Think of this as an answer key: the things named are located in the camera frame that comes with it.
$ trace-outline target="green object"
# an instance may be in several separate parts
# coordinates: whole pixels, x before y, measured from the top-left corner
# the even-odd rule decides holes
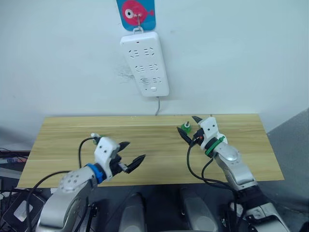
[[[225,137],[222,136],[222,137],[221,137],[220,139],[218,139],[213,145],[211,145],[211,147],[210,147],[207,151],[205,151],[205,155],[208,156],[208,157],[210,157],[209,154],[216,148],[217,145],[219,145],[219,143],[221,143],[221,142],[223,141],[224,138],[225,138]]]
[[[187,121],[186,123],[183,123],[182,126],[181,126],[181,129],[183,129],[187,134],[190,133],[191,125],[190,125],[189,121]]]
[[[96,134],[96,136],[98,136],[98,137],[100,137],[100,138],[101,138],[101,137],[104,137],[105,135],[101,135],[101,134],[99,135],[99,134]],[[92,140],[92,142],[93,142],[93,144],[94,144],[94,145],[98,145],[98,143],[96,142],[96,140],[95,140],[95,139],[93,139],[93,140]]]

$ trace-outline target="black cable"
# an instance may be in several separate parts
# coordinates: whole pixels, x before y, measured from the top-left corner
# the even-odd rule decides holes
[[[6,210],[5,210],[5,211],[7,211],[7,210],[9,209],[11,199],[12,199],[12,191],[10,191],[10,195],[9,195],[9,202],[8,202],[8,205],[7,205],[7,207],[6,207]]]
[[[196,144],[196,141],[195,140],[192,140],[190,145],[189,145],[189,148],[188,148],[188,151],[187,151],[187,167],[190,171],[190,173],[197,179],[199,180],[203,180],[206,184],[212,186],[212,187],[216,187],[216,188],[220,188],[220,189],[226,189],[226,190],[229,190],[233,193],[233,196],[234,196],[234,217],[235,217],[235,232],[237,232],[237,227],[236,227],[236,224],[237,224],[237,191],[234,190],[233,188],[231,188],[227,183],[224,183],[220,180],[214,180],[214,179],[208,179],[208,178],[204,178],[204,177],[200,177],[198,176],[197,174],[195,174],[193,172],[193,170],[191,169],[190,167],[190,152],[191,152],[191,148],[194,147],[194,145]],[[203,168],[203,172],[202,172],[202,175],[204,175],[204,171],[205,169],[207,168],[207,166],[209,164],[211,164],[212,160],[210,160]],[[218,186],[218,185],[214,185],[213,183],[209,183],[210,182],[214,182],[214,183],[218,183],[220,185],[223,185],[223,186]]]
[[[86,142],[88,140],[91,140],[91,139],[93,139],[93,138],[92,137],[86,138],[86,139],[82,140],[81,144],[79,145],[79,148],[78,148],[78,164],[79,164],[79,168],[82,168],[82,158],[81,158],[82,146],[83,146],[84,142]]]
[[[28,157],[25,157],[25,156],[20,156],[18,154],[10,154],[10,153],[6,153],[6,154],[2,154],[2,152],[0,151],[0,155],[2,155],[1,158],[5,158],[5,157],[9,157],[9,158],[13,158],[13,157],[21,157],[21,158],[24,158],[24,159],[28,159]]]
[[[2,150],[6,150],[6,151],[9,151],[9,152],[12,152],[11,150],[6,149],[6,148],[4,148],[4,147],[0,147],[0,149],[2,149]]]
[[[13,228],[11,226],[8,226],[9,227],[9,231],[6,231],[6,232],[12,232],[14,231]]]
[[[87,210],[88,210],[88,204],[89,204],[89,199],[88,199],[88,197],[87,197],[87,198],[86,198],[85,210],[84,210],[83,215],[82,215],[82,217],[81,217],[81,220],[80,220],[79,223],[77,224],[77,227],[75,228],[74,232],[78,232],[78,231],[79,231],[79,229],[80,229],[80,227],[81,227],[81,225],[82,225],[82,223],[83,223],[83,221],[84,221],[84,219],[85,219],[85,217],[86,217]]]
[[[30,208],[29,208],[29,201],[30,201],[30,197],[32,196],[32,194],[34,193],[34,191],[37,189],[37,187],[44,182],[46,179],[50,178],[51,176],[57,175],[57,174],[61,174],[61,173],[68,173],[70,171],[60,171],[60,172],[56,172],[56,173],[51,173],[49,175],[47,175],[46,177],[44,177],[42,180],[40,180],[29,192],[29,195],[26,199],[26,214],[27,214],[27,228],[29,229],[29,232],[32,231],[32,225],[31,225],[31,218],[30,218]]]
[[[191,173],[195,178],[197,178],[197,179],[199,179],[199,180],[219,183],[219,184],[225,186],[227,189],[229,189],[229,190],[232,191],[233,193],[237,193],[237,191],[235,191],[234,189],[232,189],[227,183],[224,183],[224,182],[222,182],[222,181],[220,181],[220,180],[202,178],[202,177],[196,175],[196,174],[192,171],[192,169],[191,169],[191,167],[190,167],[190,160],[189,160],[189,158],[190,158],[191,148],[192,148],[194,145],[195,145],[195,141],[192,140],[192,142],[191,142],[190,145],[189,145],[188,152],[187,152],[187,167],[188,167],[190,173]]]
[[[28,189],[18,189],[18,188],[13,188],[12,190],[3,190],[0,195],[3,196],[3,198],[6,198],[6,196],[3,195],[4,192],[30,192]]]
[[[246,212],[246,209],[245,209],[245,207],[242,205],[242,212],[241,212],[240,218],[238,219],[238,221],[237,221],[237,223],[236,223],[235,231],[239,231],[241,221],[242,221],[242,219],[243,219],[243,216],[245,216],[245,212]]]
[[[23,160],[21,158],[19,158],[18,156],[16,156],[16,158],[18,158],[23,163]]]
[[[6,225],[6,222],[4,222],[1,226],[0,226],[0,230]]]
[[[204,172],[205,172],[206,168],[207,168],[212,162],[213,162],[213,158],[211,158],[211,160],[209,160],[208,163],[206,163],[205,166],[203,167],[202,173],[201,173],[202,178],[204,178]],[[206,181],[206,180],[204,180],[204,182],[205,182],[205,184],[208,184],[208,185],[210,185],[210,186],[212,186],[212,187],[215,187],[215,188],[227,189],[227,190],[229,190],[229,189],[228,189],[227,187],[225,187],[225,186],[216,185],[215,183],[210,183],[210,182],[208,182],[208,181]]]

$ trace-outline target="blue poster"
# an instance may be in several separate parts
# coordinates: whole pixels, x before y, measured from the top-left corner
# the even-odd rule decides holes
[[[133,31],[140,25],[144,30],[155,28],[155,0],[117,0],[122,25],[125,29]]]

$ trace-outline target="white power strip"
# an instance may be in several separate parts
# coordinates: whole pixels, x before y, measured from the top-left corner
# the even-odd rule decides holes
[[[156,32],[133,34],[121,38],[120,45],[143,96],[169,94],[169,83]]]

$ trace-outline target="small green toy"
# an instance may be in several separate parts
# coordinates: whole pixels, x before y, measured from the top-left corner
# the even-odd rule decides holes
[[[101,137],[104,137],[104,135],[100,135],[100,134],[97,134],[97,133],[91,133],[91,137],[95,138],[101,138]],[[94,145],[98,145],[97,141],[95,139],[92,140],[93,144]]]
[[[183,129],[187,134],[190,133],[191,125],[190,125],[189,121],[187,121],[186,123],[183,123],[182,126],[181,126],[181,129]]]

